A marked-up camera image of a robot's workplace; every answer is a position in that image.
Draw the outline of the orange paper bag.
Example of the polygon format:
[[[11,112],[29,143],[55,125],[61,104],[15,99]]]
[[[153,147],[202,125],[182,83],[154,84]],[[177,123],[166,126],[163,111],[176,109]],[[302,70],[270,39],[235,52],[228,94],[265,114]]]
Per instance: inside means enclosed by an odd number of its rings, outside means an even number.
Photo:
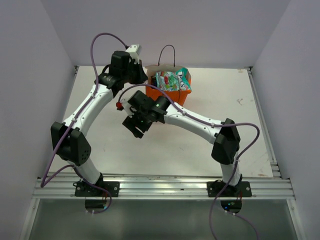
[[[153,86],[151,84],[152,80],[156,80],[156,72],[176,72],[178,70],[180,70],[181,68],[186,68],[183,67],[181,65],[177,65],[176,64],[176,59],[173,58],[173,63],[164,63],[161,64],[160,62],[158,62],[157,64],[153,64],[153,65],[149,65],[146,67],[146,75],[148,77],[147,83],[151,86]],[[188,73],[186,75],[186,78],[188,80],[188,82],[190,83],[190,87],[191,87],[191,75],[189,70],[187,69]],[[177,102],[179,105],[183,105],[186,101],[186,98],[188,96],[188,94],[190,94],[192,92],[192,90],[185,90],[185,91],[164,91],[174,102]]]

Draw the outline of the green Fox's candy bag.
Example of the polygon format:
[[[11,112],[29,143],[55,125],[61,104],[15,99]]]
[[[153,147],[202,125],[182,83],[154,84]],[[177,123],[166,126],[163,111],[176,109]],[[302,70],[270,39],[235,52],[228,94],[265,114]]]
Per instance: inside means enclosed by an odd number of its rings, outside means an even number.
[[[176,72],[158,71],[155,73],[156,86],[162,91],[188,91],[192,90],[187,80],[188,70],[181,68]]]

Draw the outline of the blue sea salt chips bag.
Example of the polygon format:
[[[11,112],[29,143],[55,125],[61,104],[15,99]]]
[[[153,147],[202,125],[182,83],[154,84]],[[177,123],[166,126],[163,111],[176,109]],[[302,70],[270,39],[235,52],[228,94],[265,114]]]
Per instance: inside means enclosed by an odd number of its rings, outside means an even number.
[[[152,84],[153,86],[155,86],[155,87],[157,87],[157,86],[158,86],[158,83],[157,83],[157,81],[156,81],[156,80],[152,80],[152,81],[151,81],[151,84]]]

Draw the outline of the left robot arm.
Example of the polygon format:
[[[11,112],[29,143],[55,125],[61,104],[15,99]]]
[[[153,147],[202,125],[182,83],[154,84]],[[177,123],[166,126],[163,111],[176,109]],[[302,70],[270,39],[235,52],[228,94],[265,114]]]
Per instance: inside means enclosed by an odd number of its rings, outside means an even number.
[[[86,190],[92,196],[103,193],[101,173],[93,164],[92,148],[86,139],[94,120],[120,92],[126,83],[142,84],[147,80],[139,59],[140,45],[130,45],[125,51],[115,51],[108,72],[101,73],[81,105],[62,123],[51,126],[54,154],[68,162],[88,183]]]

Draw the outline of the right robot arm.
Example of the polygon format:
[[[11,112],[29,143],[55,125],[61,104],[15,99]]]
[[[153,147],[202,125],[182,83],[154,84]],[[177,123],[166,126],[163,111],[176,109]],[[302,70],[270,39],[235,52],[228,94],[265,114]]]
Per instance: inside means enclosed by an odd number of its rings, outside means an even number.
[[[227,196],[235,196],[241,190],[239,167],[236,156],[240,148],[240,135],[235,123],[227,118],[226,124],[210,120],[181,105],[159,96],[156,100],[142,91],[136,91],[128,100],[121,99],[116,103],[119,111],[127,113],[122,124],[132,132],[134,137],[141,139],[153,123],[162,123],[180,127],[212,144],[211,157],[220,164],[222,170],[223,192]]]

